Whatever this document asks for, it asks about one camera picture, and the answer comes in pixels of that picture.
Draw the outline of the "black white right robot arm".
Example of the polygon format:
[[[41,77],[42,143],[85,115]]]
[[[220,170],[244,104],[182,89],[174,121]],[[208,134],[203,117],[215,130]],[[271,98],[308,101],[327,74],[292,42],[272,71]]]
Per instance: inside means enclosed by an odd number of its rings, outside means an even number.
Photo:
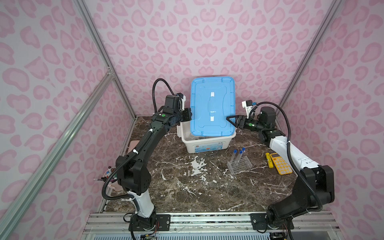
[[[262,143],[289,163],[297,175],[292,193],[268,206],[264,224],[266,229],[283,228],[292,239],[293,219],[312,212],[320,212],[324,205],[335,200],[334,171],[328,165],[312,160],[291,141],[292,129],[284,110],[272,102],[254,103],[247,100],[251,110],[246,115],[228,116],[226,120],[237,129],[257,132]]]

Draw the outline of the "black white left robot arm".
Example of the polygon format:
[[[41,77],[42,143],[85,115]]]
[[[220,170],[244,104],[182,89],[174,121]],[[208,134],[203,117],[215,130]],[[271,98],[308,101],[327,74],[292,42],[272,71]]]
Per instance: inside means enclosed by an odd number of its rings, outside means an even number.
[[[101,194],[105,200],[129,199],[135,205],[135,213],[129,221],[131,234],[140,230],[155,232],[159,227],[156,209],[149,194],[152,176],[147,166],[155,148],[169,130],[192,119],[191,109],[185,107],[185,101],[182,93],[171,92],[166,96],[163,106],[154,107],[155,113],[145,135],[127,155],[116,159],[115,171],[104,181]],[[126,191],[125,195],[107,194],[107,187],[113,179],[117,179]]]

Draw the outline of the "blue plastic bin lid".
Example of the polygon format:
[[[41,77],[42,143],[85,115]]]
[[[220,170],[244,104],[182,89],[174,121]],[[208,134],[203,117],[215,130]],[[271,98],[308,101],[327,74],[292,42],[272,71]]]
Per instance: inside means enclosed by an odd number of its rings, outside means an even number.
[[[227,117],[236,113],[235,81],[231,77],[202,77],[191,83],[191,134],[229,137],[235,127]]]

